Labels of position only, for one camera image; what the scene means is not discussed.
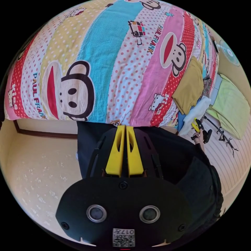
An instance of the red stripe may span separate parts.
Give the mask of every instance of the red stripe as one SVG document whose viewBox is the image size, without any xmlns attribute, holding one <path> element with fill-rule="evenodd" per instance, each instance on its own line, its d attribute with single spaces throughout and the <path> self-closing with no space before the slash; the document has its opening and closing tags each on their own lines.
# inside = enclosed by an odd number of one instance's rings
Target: red stripe
<svg viewBox="0 0 251 251">
<path fill-rule="evenodd" d="M 173 72 L 170 73 L 168 81 L 164 85 L 164 88 L 162 89 L 161 92 L 162 96 L 164 96 L 165 94 L 169 95 L 170 102 L 161 109 L 160 114 L 157 115 L 156 112 L 153 112 L 153 116 L 150 121 L 150 126 L 158 126 L 163 121 L 163 117 L 166 115 L 166 113 L 171 107 L 173 101 L 172 95 L 177 88 L 176 84 L 179 84 L 190 61 L 190 56 L 192 54 L 192 49 L 194 44 L 194 32 L 195 28 L 193 25 L 193 20 L 184 11 L 184 31 L 182 34 L 181 42 L 184 43 L 186 46 L 186 64 L 183 70 L 179 73 L 178 77 L 174 77 Z"/>
<path fill-rule="evenodd" d="M 35 37 L 37 36 L 37 34 L 34 36 L 34 38 L 31 40 L 31 42 L 29 43 L 29 45 L 25 48 L 24 54 L 22 56 L 22 58 L 19 61 L 16 61 L 15 66 L 14 66 L 14 70 L 12 73 L 12 78 L 11 78 L 11 86 L 10 88 L 12 88 L 12 85 L 15 84 L 15 89 L 16 89 L 16 104 L 17 104 L 17 110 L 15 110 L 13 108 L 13 111 L 15 113 L 15 115 L 17 117 L 20 118 L 29 118 L 27 116 L 27 114 L 24 111 L 24 107 L 23 107 L 23 103 L 22 103 L 22 98 L 21 98 L 21 80 L 22 80 L 22 71 L 23 71 L 23 67 L 24 67 L 24 61 L 26 59 L 26 56 L 28 54 L 28 51 L 35 39 Z M 32 85 L 32 76 L 30 76 L 29 79 L 26 80 L 27 81 L 27 85 L 31 84 Z"/>
</svg>

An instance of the label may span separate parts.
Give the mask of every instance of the label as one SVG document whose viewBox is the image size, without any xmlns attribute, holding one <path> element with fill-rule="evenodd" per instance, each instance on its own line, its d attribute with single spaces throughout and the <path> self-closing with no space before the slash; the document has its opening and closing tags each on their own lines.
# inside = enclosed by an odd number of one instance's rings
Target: label
<svg viewBox="0 0 251 251">
<path fill-rule="evenodd" d="M 114 228 L 112 233 L 114 247 L 135 247 L 135 230 Z"/>
</svg>

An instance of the bedspread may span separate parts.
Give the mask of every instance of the bedspread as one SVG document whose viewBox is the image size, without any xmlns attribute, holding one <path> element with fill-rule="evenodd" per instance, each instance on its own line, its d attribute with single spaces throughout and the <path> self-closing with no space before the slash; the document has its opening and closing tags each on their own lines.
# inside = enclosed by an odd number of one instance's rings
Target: bedspread
<svg viewBox="0 0 251 251">
<path fill-rule="evenodd" d="M 172 94 L 192 56 L 214 84 L 209 31 L 183 9 L 156 0 L 82 3 L 22 48 L 5 117 L 162 126 L 177 119 Z"/>
</svg>

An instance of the lens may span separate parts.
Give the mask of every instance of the lens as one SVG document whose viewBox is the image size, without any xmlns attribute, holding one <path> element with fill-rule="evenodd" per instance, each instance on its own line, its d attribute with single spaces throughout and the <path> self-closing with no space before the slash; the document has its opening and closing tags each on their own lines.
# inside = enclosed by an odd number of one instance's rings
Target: lens
<svg viewBox="0 0 251 251">
<path fill-rule="evenodd" d="M 139 213 L 139 218 L 144 223 L 154 223 L 160 217 L 160 211 L 155 206 L 146 206 L 141 209 Z"/>
<path fill-rule="evenodd" d="M 93 222 L 103 222 L 106 216 L 106 210 L 100 205 L 92 205 L 87 209 L 87 217 Z"/>
<path fill-rule="evenodd" d="M 104 214 L 100 208 L 93 208 L 90 211 L 90 215 L 93 219 L 100 220 Z"/>
</svg>

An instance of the person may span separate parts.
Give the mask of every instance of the person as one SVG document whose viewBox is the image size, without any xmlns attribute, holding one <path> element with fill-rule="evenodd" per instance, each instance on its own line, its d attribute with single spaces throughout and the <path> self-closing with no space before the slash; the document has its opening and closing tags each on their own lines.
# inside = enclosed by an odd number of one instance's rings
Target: person
<svg viewBox="0 0 251 251">
<path fill-rule="evenodd" d="M 93 150 L 102 135 L 114 128 L 111 124 L 77 121 L 78 161 L 86 178 Z M 195 133 L 194 144 L 158 127 L 138 127 L 148 134 L 159 155 L 163 178 L 175 184 L 185 195 L 193 214 L 193 223 L 167 250 L 178 248 L 196 238 L 220 217 L 223 196 L 219 175 L 204 152 L 203 133 Z"/>
<path fill-rule="evenodd" d="M 205 149 L 204 149 L 204 143 L 203 143 L 203 131 L 202 129 L 200 129 L 200 132 L 199 133 L 195 133 L 193 135 L 193 137 L 196 136 L 196 138 L 194 139 L 194 143 L 195 144 L 199 144 L 202 151 L 205 152 Z"/>
</svg>

